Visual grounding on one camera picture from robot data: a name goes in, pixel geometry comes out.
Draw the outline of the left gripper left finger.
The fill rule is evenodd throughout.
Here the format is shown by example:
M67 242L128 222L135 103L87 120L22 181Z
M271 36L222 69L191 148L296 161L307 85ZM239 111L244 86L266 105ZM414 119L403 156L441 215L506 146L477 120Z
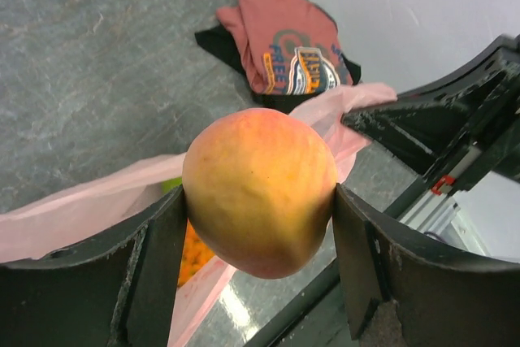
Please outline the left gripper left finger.
M3 346L165 346L187 225L177 187L39 260L1 265Z

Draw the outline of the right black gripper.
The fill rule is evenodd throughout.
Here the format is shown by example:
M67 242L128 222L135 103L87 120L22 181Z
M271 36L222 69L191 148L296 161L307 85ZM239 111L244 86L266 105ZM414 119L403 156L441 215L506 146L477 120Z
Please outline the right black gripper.
M484 149L471 134L486 111L484 95L493 92L519 104L518 37L500 35L468 63L400 93L396 102L342 115L344 126L417 174L444 175L431 186L416 179L387 208L388 215L435 238L452 228L463 241L483 240L473 224L487 209L483 201L519 194L519 116Z

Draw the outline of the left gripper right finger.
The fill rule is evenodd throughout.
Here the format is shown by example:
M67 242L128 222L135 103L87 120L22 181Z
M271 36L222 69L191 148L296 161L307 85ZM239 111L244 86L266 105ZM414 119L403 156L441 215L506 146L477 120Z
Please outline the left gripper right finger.
M519 265L431 239L336 188L350 335L366 346L517 346Z

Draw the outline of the pineapple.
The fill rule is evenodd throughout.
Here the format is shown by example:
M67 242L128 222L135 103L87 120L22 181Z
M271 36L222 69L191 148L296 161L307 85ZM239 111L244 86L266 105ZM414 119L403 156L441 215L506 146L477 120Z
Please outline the pineapple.
M214 252L196 234L191 223L188 223L177 288L186 284L214 255Z

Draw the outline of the pink plastic bag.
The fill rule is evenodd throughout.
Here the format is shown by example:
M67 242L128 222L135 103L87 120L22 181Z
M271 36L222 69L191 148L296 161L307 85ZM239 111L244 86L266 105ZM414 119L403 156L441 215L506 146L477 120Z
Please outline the pink plastic bag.
M340 86L286 114L309 125L329 147L337 170L336 186L350 173L367 141L340 122L356 108L393 102L396 92L383 84ZM161 183L182 178L184 154L141 160L112 175L78 185L1 217L1 265L39 260L129 219L153 205ZM214 257L176 289L168 343L183 346L239 269Z

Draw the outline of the green apple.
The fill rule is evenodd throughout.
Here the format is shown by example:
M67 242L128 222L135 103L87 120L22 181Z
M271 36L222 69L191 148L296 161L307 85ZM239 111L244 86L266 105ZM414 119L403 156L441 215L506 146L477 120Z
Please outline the green apple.
M162 192L164 194L169 193L173 189L182 185L182 178L176 177L169 180L165 180L161 183Z

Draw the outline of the peach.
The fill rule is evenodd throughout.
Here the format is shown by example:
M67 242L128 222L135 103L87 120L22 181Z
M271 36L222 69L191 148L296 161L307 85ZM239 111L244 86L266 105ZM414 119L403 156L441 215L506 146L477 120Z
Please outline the peach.
M189 221L213 252L274 280L316 254L337 176L332 152L309 125L250 108L214 121L193 140L182 185Z

